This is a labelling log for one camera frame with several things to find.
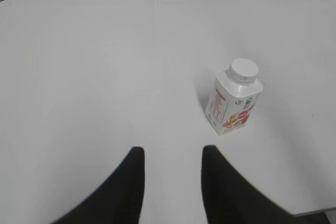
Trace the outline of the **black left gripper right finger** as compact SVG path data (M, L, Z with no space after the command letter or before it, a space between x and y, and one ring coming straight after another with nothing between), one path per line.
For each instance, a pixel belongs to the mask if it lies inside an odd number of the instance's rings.
M202 151L202 198L208 223L296 223L251 185L214 145Z

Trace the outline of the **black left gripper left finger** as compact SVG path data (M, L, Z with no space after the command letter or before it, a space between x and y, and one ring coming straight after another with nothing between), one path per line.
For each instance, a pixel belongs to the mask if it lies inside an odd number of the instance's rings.
M144 149L130 149L115 171L55 223L138 223L145 186Z

